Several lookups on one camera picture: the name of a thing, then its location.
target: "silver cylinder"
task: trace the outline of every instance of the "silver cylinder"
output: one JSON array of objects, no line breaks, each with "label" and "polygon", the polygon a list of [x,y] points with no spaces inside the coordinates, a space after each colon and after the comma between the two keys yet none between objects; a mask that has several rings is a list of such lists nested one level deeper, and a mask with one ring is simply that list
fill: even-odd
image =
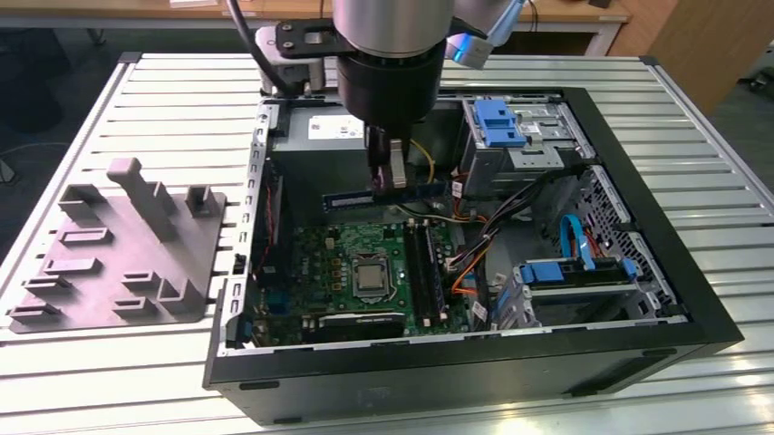
[{"label": "silver cylinder", "polygon": [[334,0],[334,25],[362,52],[411,57],[445,40],[454,6],[454,0]]}]

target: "white label sticker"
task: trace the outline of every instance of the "white label sticker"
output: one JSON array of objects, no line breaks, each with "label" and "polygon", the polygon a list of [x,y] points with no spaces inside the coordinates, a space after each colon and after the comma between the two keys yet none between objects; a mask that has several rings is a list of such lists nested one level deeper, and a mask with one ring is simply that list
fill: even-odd
[{"label": "white label sticker", "polygon": [[526,134],[541,134],[541,129],[538,128],[538,126],[534,123],[522,123],[519,124],[519,130],[522,130],[522,133]]},{"label": "white label sticker", "polygon": [[475,301],[473,303],[473,308],[471,308],[473,313],[475,314],[475,316],[482,319],[483,322],[486,322],[486,308],[482,304],[479,304],[479,301]]},{"label": "white label sticker", "polygon": [[462,183],[459,181],[451,183],[451,196],[462,198]]},{"label": "white label sticker", "polygon": [[310,140],[363,139],[363,122],[353,115],[310,118]]}]

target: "metal table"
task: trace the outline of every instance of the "metal table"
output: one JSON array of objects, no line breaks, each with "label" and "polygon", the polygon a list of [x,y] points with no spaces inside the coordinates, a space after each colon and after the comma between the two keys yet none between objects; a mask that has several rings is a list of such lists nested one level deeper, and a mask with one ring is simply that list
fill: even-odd
[{"label": "metal table", "polygon": [[[114,157],[136,156],[171,193],[208,183],[238,204],[259,99],[241,54],[146,54],[110,77],[7,261],[0,313],[39,270],[67,183],[116,189]],[[774,201],[660,67],[637,58],[502,57],[466,86],[583,86],[672,218],[746,341],[678,364],[613,396],[527,402],[299,427],[305,433],[664,433],[774,427]],[[237,206],[226,222],[239,219]],[[220,247],[232,243],[223,228]],[[218,252],[214,270],[231,255]],[[223,276],[212,279],[215,297]],[[0,433],[235,433],[259,430],[200,387],[214,305],[196,324],[15,335],[0,318]]]}]

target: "black cable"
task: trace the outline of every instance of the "black cable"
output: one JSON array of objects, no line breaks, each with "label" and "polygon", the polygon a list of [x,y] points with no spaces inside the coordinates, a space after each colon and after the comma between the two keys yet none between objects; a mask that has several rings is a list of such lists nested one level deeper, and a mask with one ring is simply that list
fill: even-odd
[{"label": "black cable", "polygon": [[537,32],[537,26],[541,21],[539,14],[537,12],[535,2],[533,0],[527,0],[530,2],[530,7],[533,8],[533,24],[530,25],[530,32]]},{"label": "black cable", "polygon": [[582,174],[587,168],[589,165],[586,163],[581,163],[567,168],[542,173],[538,178],[522,188],[522,190],[519,190],[509,197],[509,199],[503,201],[501,206],[497,208],[495,213],[490,216],[489,221],[486,224],[483,224],[482,232],[471,243],[471,247],[463,252],[462,255],[457,257],[451,264],[454,265],[465,261],[473,254],[475,254],[477,251],[489,245],[499,230],[498,225],[513,215],[521,213],[533,205],[543,186],[546,186],[555,179]]},{"label": "black cable", "polygon": [[258,44],[253,40],[251,37],[251,29],[247,26],[247,22],[245,21],[245,15],[242,14],[242,9],[239,8],[239,0],[226,0],[226,5],[228,6],[228,12],[231,13],[231,18],[234,19],[234,24],[238,27],[239,37],[242,38],[242,42],[245,43],[245,47],[247,48],[249,53],[253,56],[253,59],[258,63],[262,71],[265,72],[266,76],[271,83],[279,89],[279,92],[286,97],[293,97],[295,92],[293,91],[291,86],[289,83],[282,79],[273,66],[271,62],[266,59],[265,52],[259,48]]},{"label": "black cable", "polygon": [[475,324],[474,330],[477,332],[478,331],[489,331],[491,324],[493,324],[493,313],[491,313],[491,304],[490,304],[490,296],[489,296],[489,283],[486,282],[486,256],[482,257],[478,265],[475,265],[475,268],[473,269],[473,273],[475,274],[475,287],[477,287],[477,291],[478,291],[478,301],[479,301],[479,304],[482,304],[483,308],[486,309],[486,322],[483,322],[483,325]]}]

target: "orange wire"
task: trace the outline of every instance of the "orange wire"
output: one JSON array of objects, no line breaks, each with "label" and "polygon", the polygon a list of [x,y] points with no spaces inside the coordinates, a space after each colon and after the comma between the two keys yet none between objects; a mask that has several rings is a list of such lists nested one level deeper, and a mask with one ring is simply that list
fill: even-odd
[{"label": "orange wire", "polygon": [[[470,216],[462,216],[462,215],[459,214],[459,198],[455,198],[455,200],[454,200],[454,204],[455,204],[455,206],[454,206],[454,210],[453,210],[453,216],[454,216],[457,219],[465,219],[465,220],[470,219],[470,218],[471,218]],[[486,223],[486,222],[489,221],[489,218],[487,218],[486,216],[478,215],[478,216],[475,217],[475,220],[478,220],[479,222],[483,222],[483,223]]]},{"label": "orange wire", "polygon": [[493,247],[491,243],[490,245],[486,247],[486,249],[479,252],[479,255],[475,256],[475,258],[473,259],[471,263],[469,264],[469,266],[466,267],[466,269],[462,271],[462,274],[459,274],[459,278],[455,281],[455,283],[451,285],[451,292],[454,293],[455,291],[458,291],[458,286],[459,283],[462,283],[462,280],[465,279],[465,275],[469,274],[469,272],[473,270],[473,268],[475,267],[475,265],[478,264],[479,261],[482,261],[482,258],[485,257],[486,251],[489,251],[489,248]]},{"label": "orange wire", "polygon": [[455,290],[454,295],[478,295],[479,292],[473,290],[471,288],[459,288],[458,290]]},{"label": "orange wire", "polygon": [[591,250],[594,251],[594,255],[602,256],[601,245],[597,243],[597,239],[594,238],[594,235],[591,235],[591,231],[586,230],[585,233],[589,239],[589,243],[591,244]]}]

